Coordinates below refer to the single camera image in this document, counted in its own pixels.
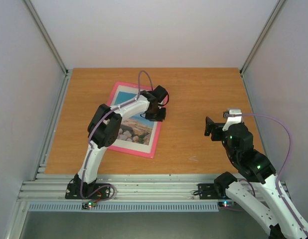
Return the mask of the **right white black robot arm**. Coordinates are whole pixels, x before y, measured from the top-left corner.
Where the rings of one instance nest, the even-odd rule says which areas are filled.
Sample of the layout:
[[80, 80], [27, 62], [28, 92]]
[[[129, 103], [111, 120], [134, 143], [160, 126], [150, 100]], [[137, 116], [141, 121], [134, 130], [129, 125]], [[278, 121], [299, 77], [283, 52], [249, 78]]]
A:
[[238, 203], [270, 239], [308, 239], [308, 222], [283, 189], [269, 158], [254, 148], [253, 134], [243, 122], [243, 115], [224, 112], [224, 117], [225, 123], [206, 118], [204, 134], [222, 143], [233, 167], [261, 194], [264, 202], [249, 193], [229, 172], [214, 179], [216, 195]]

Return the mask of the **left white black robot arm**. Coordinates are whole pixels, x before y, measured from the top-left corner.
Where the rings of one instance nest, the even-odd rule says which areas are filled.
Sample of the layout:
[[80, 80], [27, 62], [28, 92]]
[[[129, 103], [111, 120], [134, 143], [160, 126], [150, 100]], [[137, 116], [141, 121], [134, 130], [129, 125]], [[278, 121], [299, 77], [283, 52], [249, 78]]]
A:
[[168, 101], [167, 90], [159, 85], [150, 91], [138, 89], [137, 94], [121, 103], [98, 107], [88, 126], [87, 154], [73, 179], [81, 197], [90, 198], [97, 192], [98, 168], [106, 150], [117, 140], [122, 122], [135, 115], [150, 122], [162, 122], [165, 120], [165, 105]]

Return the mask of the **pink photo frame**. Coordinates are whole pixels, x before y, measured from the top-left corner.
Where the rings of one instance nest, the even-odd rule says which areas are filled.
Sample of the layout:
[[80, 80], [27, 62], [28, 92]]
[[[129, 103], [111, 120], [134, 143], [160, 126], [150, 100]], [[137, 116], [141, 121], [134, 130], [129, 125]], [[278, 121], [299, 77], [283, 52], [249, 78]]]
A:
[[[137, 84], [117, 82], [115, 83], [111, 91], [107, 105], [109, 106], [120, 105], [125, 101], [129, 101], [132, 98], [136, 97], [137, 93], [138, 93]], [[156, 151], [160, 128], [161, 128], [161, 122], [154, 122], [154, 128], [152, 131], [149, 145], [116, 139], [116, 141], [109, 147], [109, 149], [136, 156], [153, 158]]]

